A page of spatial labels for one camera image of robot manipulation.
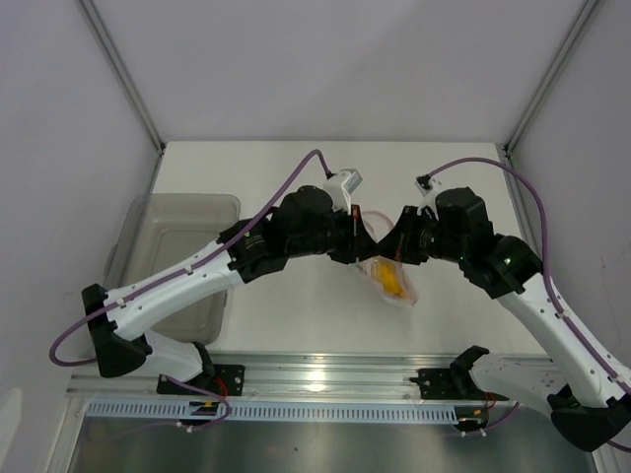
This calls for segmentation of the yellow lemon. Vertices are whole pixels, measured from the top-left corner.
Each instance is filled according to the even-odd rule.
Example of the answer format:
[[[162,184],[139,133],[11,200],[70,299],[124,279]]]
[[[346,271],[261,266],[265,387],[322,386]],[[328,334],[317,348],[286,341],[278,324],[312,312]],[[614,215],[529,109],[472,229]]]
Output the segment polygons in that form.
[[[387,259],[377,259],[371,266],[371,279],[388,297],[404,300],[407,291],[402,268]]]

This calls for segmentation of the clear zip top bag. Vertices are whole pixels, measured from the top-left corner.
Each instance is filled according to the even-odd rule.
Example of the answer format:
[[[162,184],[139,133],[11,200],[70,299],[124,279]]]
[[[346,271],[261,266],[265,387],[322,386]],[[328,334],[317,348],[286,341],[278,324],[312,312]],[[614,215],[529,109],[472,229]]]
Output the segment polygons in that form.
[[[379,211],[364,212],[362,218],[369,235],[375,240],[385,237],[394,227],[393,221]],[[355,268],[386,302],[407,308],[417,303],[417,292],[402,263],[375,256],[356,263]]]

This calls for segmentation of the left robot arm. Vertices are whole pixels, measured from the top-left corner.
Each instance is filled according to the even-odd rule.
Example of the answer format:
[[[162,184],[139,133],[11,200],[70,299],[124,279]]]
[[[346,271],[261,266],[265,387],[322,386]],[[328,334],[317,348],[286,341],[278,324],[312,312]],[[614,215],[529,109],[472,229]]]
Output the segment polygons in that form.
[[[314,186],[287,194],[279,206],[236,222],[193,255],[133,285],[93,285],[82,299],[99,373],[115,378],[138,370],[168,376],[194,394],[213,384],[208,352],[154,331],[177,311],[217,293],[282,271],[292,258],[325,254],[341,264],[375,256],[378,245],[358,206],[335,207]]]

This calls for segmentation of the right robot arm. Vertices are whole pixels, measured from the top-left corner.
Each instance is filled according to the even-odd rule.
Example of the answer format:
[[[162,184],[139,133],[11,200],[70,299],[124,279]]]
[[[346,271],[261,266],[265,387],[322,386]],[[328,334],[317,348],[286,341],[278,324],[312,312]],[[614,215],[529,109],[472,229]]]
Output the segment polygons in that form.
[[[432,206],[407,206],[380,241],[382,256],[420,265],[455,263],[464,278],[514,315],[545,351],[558,374],[539,374],[480,347],[453,363],[452,390],[499,394],[549,418],[576,448],[593,452],[630,423],[630,371],[589,334],[543,274],[520,238],[493,230],[483,199],[470,188],[440,192]]]

